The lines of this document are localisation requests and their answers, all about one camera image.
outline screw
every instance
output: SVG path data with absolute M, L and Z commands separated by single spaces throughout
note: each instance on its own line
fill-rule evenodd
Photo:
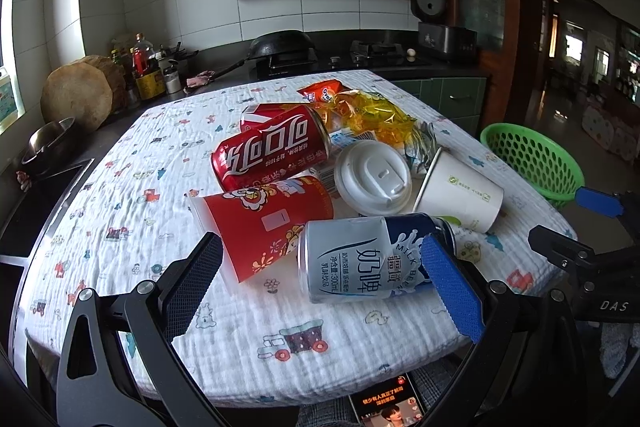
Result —
M 498 295 L 505 293 L 507 291 L 507 285 L 502 281 L 491 281 L 489 283 L 489 289 L 497 293 Z
M 564 301 L 564 293 L 554 288 L 551 290 L 551 298 L 556 302 L 562 302 Z
M 151 293 L 155 287 L 156 284 L 153 281 L 143 281 L 138 284 L 136 290 L 140 295 L 146 295 L 148 293 Z
M 85 288 L 78 294 L 78 298 L 81 301 L 88 301 L 93 296 L 94 296 L 94 291 L 91 288 Z

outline person's leg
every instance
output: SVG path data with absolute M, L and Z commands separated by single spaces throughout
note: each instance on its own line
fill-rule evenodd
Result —
M 456 366 L 447 359 L 423 365 L 410 375 L 416 392 L 427 410 L 446 389 Z M 348 397 L 300 407 L 296 427 L 358 427 L 358 421 Z

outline tablecloth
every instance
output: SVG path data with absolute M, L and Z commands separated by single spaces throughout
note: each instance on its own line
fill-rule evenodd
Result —
M 188 196 L 221 192 L 210 154 L 238 133 L 249 104 L 303 100 L 297 89 L 326 78 L 382 93 L 409 115 L 433 122 L 438 142 L 504 188 L 489 233 L 454 227 L 459 255 L 488 279 L 516 292 L 540 292 L 555 273 L 527 244 L 542 224 L 575 237 L 564 218 L 527 182 L 475 139 L 412 95 L 370 71 L 281 78 L 185 98 L 146 111 L 122 136 L 71 203 L 52 239 L 34 257 L 20 305 L 39 359 L 58 355 L 79 291 L 131 291 L 157 280 L 200 237 Z M 302 295 L 294 256 L 229 295 L 215 278 L 187 333 L 174 348 L 214 405 L 314 403 L 361 390 L 436 360 L 464 341 L 434 289 L 376 302 L 313 305 Z M 281 330 L 319 329 L 326 349 L 289 360 L 258 357 Z M 135 340 L 122 334 L 143 394 L 157 396 Z

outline smartphone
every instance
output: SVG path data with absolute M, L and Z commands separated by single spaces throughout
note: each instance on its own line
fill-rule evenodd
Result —
M 406 427 L 424 415 L 408 373 L 349 395 L 351 406 L 365 427 Z

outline coffee cup lid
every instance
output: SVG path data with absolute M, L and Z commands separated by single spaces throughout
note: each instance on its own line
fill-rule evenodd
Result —
M 342 199 L 364 216 L 392 216 L 411 198 L 411 173 L 393 147 L 358 140 L 340 152 L 334 168 Z

